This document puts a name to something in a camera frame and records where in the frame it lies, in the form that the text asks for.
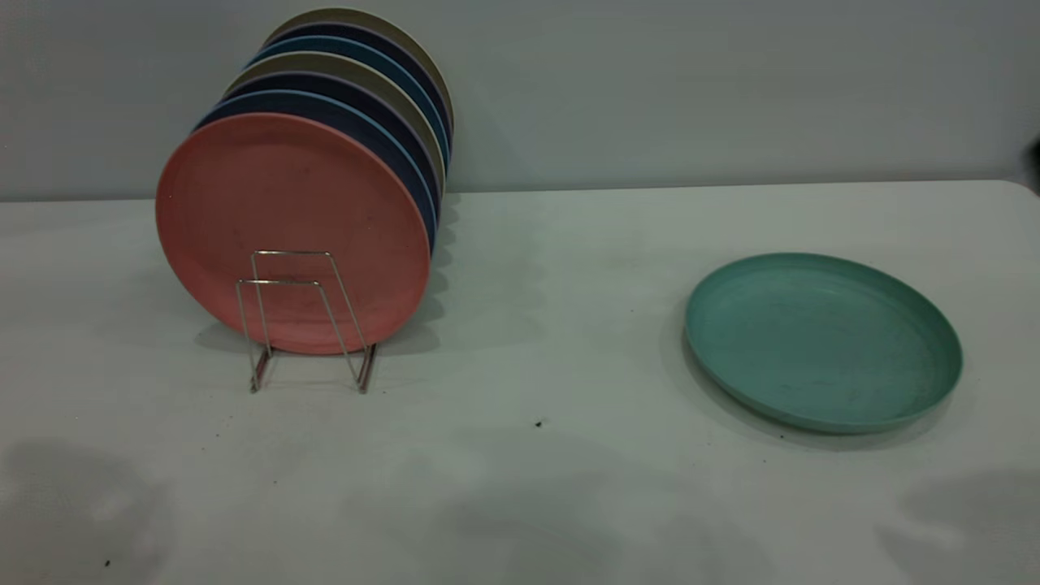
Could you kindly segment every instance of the teal plate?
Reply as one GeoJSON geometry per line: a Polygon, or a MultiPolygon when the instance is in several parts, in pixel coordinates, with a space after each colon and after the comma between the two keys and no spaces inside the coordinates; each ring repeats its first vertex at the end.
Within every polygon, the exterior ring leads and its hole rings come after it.
{"type": "Polygon", "coordinates": [[[957,384],[957,333],[924,296],[872,268],[816,254],[768,254],[705,278],[686,339],[752,410],[829,433],[917,418],[957,384]]]}

